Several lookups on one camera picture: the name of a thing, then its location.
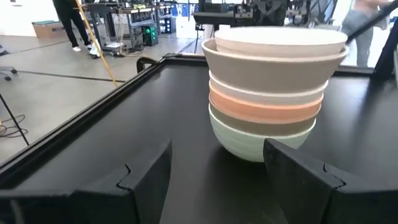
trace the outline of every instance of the black tray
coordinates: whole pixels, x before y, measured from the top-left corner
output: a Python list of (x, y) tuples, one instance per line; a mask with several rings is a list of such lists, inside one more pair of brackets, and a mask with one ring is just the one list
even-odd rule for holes
[[(155, 62), (142, 59), (137, 67), (143, 63)], [(300, 152), (398, 189), (395, 83), (340, 70)], [(0, 170), (1, 188), (80, 189), (134, 160), (138, 149), (172, 139), (160, 223), (287, 223), (265, 165), (234, 157), (215, 138), (208, 80), (204, 57), (168, 55), (8, 160)]]

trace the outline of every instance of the concrete floor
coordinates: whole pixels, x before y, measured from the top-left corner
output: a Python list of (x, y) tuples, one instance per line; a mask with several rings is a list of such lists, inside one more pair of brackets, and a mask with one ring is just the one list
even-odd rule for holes
[[(171, 52), (191, 52), (195, 37), (194, 30), (161, 35), (159, 44), (146, 47), (143, 54), (160, 59)], [(29, 142), (38, 140), (114, 88), (102, 61), (90, 59), (86, 50), (73, 52), (66, 37), (39, 40), (0, 36), (0, 43), (11, 53), (0, 57), (0, 66), (11, 65), (19, 71), (11, 82), (0, 78), (0, 93), (14, 116), (26, 116), (21, 127), (29, 131), (26, 135)], [(106, 57), (114, 76), (121, 81), (137, 74), (137, 59)], [(0, 119), (9, 118), (0, 103)], [(4, 125), (14, 124), (7, 121)], [(21, 137), (0, 138), (0, 163), (25, 147)]]

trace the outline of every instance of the stacked bowls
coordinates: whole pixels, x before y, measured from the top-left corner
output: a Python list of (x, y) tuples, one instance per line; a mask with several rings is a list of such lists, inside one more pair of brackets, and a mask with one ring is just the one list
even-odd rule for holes
[(262, 162), (265, 138), (300, 147), (316, 123), (328, 79), (348, 54), (341, 32), (238, 27), (202, 43), (209, 114), (219, 142)]

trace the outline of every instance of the yellow pole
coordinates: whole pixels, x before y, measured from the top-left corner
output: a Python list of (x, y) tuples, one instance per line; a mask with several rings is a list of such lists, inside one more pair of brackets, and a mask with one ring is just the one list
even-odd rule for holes
[(96, 41), (96, 37), (94, 36), (93, 31), (91, 30), (90, 24), (88, 23), (87, 17), (85, 15), (85, 12), (84, 12), (83, 8), (81, 7), (81, 4), (80, 4), (79, 0), (75, 0), (75, 1), (76, 1), (76, 4), (77, 4), (77, 7), (79, 8), (80, 14), (82, 14), (82, 16), (84, 18), (84, 22), (85, 22), (86, 28), (88, 29), (88, 32), (90, 33), (91, 40), (93, 41), (93, 43), (95, 44), (95, 47), (98, 50), (99, 57), (101, 57), (101, 60), (102, 60), (102, 62), (104, 64), (106, 70), (108, 71), (108, 75), (111, 77), (113, 84), (116, 87), (118, 87), (118, 83), (116, 82), (116, 79), (114, 78), (114, 75), (113, 75), (111, 69), (109, 68), (108, 63), (106, 63), (104, 55), (102, 54), (102, 49), (99, 47), (99, 44)]

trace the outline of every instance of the bowl rim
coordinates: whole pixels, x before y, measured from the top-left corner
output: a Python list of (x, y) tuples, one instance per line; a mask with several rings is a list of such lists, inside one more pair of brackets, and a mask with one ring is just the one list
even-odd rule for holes
[(243, 135), (247, 135), (247, 136), (255, 137), (255, 138), (264, 138), (264, 137), (266, 138), (266, 137), (269, 137), (269, 138), (274, 138), (274, 139), (276, 139), (276, 140), (278, 140), (278, 139), (291, 139), (291, 138), (297, 138), (297, 137), (300, 137), (300, 136), (303, 136), (303, 135), (309, 133), (309, 132), (315, 127), (315, 125), (316, 125), (316, 123), (317, 123), (317, 119), (315, 118), (315, 120), (313, 121), (313, 124), (311, 125), (310, 128), (308, 128), (308, 129), (306, 129), (306, 130), (304, 130), (304, 131), (302, 131), (302, 132), (296, 133), (296, 134), (291, 134), (291, 135), (288, 135), (288, 136), (265, 136), (265, 135), (261, 135), (261, 134), (247, 133), (247, 132), (245, 132), (245, 131), (240, 131), (240, 130), (238, 130), (238, 129), (232, 128), (232, 127), (228, 126), (227, 124), (225, 124), (224, 122), (220, 121), (218, 118), (216, 118), (216, 116), (215, 116), (215, 115), (213, 114), (213, 112), (211, 111), (210, 105), (208, 105), (208, 110), (209, 110), (210, 116), (211, 116), (215, 121), (217, 121), (217, 123), (219, 123), (220, 125), (224, 126), (224, 128), (230, 129), (230, 130), (232, 130), (232, 131), (234, 131), (234, 132), (237, 132), (237, 133), (239, 133), (239, 134), (243, 134)]
[(223, 83), (222, 81), (218, 80), (213, 73), (211, 72), (211, 70), (209, 69), (209, 77), (210, 77), (210, 81), (212, 80), (214, 82), (216, 82), (217, 84), (221, 85), (223, 88), (232, 90), (232, 91), (236, 91), (239, 93), (243, 93), (245, 95), (254, 95), (254, 96), (265, 96), (265, 97), (276, 97), (276, 98), (295, 98), (295, 97), (302, 97), (302, 96), (309, 96), (309, 95), (313, 95), (316, 93), (319, 93), (323, 90), (326, 89), (326, 87), (329, 85), (329, 80), (327, 80), (323, 85), (320, 85), (312, 90), (309, 91), (303, 91), (303, 92), (298, 92), (298, 93), (268, 93), (268, 92), (260, 92), (260, 91), (249, 91), (249, 90), (243, 90), (240, 88), (236, 88), (233, 86), (230, 86), (226, 83)]
[(264, 110), (301, 110), (304, 108), (309, 108), (311, 106), (318, 105), (322, 102), (323, 100), (323, 94), (320, 96), (318, 99), (309, 102), (309, 103), (304, 103), (301, 105), (265, 105), (265, 104), (260, 104), (260, 103), (252, 103), (248, 102), (245, 100), (237, 99), (228, 95), (225, 95), (224, 93), (218, 91), (214, 86), (209, 82), (209, 88), (211, 91), (215, 92), (216, 94), (220, 95), (222, 98), (225, 98), (229, 101), (233, 101), (236, 104), (239, 105), (245, 105), (245, 106), (251, 106), (251, 107), (256, 107)]
[(205, 46), (209, 42), (215, 42), (214, 38), (208, 39), (201, 43), (201, 47), (204, 52), (208, 52), (211, 54), (215, 54), (217, 56), (228, 57), (238, 60), (248, 60), (248, 61), (257, 61), (257, 62), (269, 62), (269, 63), (309, 63), (309, 62), (325, 62), (325, 61), (332, 61), (337, 60), (339, 58), (346, 57), (349, 53), (349, 47), (347, 45), (344, 46), (343, 51), (334, 54), (334, 55), (327, 55), (321, 57), (296, 57), (296, 58), (288, 58), (288, 57), (259, 57), (259, 56), (247, 56), (247, 55), (238, 55), (238, 54), (231, 54), (231, 53), (224, 53), (219, 52), (217, 50), (213, 50)]
[[(281, 29), (294, 29), (294, 30), (315, 30), (316, 32), (325, 32), (325, 33), (334, 33), (336, 34), (336, 36), (339, 37), (339, 41), (334, 41), (334, 42), (330, 42), (328, 44), (310, 44), (310, 43), (305, 43), (305, 42), (299, 42), (298, 44), (265, 44), (265, 43), (254, 43), (254, 42), (244, 42), (242, 40), (231, 40), (231, 39), (227, 39), (226, 37), (228, 37), (227, 32), (229, 32), (228, 30), (239, 30), (239, 29), (267, 29), (267, 30), (281, 30)], [(256, 45), (256, 47), (259, 47), (259, 45), (266, 45), (266, 46), (281, 46), (281, 47), (309, 47), (309, 46), (325, 46), (325, 45), (335, 45), (335, 44), (342, 44), (345, 43), (348, 39), (348, 36), (342, 32), (338, 32), (335, 30), (326, 30), (326, 29), (308, 29), (308, 28), (302, 28), (302, 27), (255, 27), (255, 26), (251, 26), (251, 27), (231, 27), (228, 30), (218, 30), (215, 32), (214, 37), (215, 39), (220, 39), (220, 40), (225, 40), (225, 41), (230, 41), (230, 42), (235, 42), (235, 43), (240, 43), (240, 44), (252, 44), (252, 45)]]

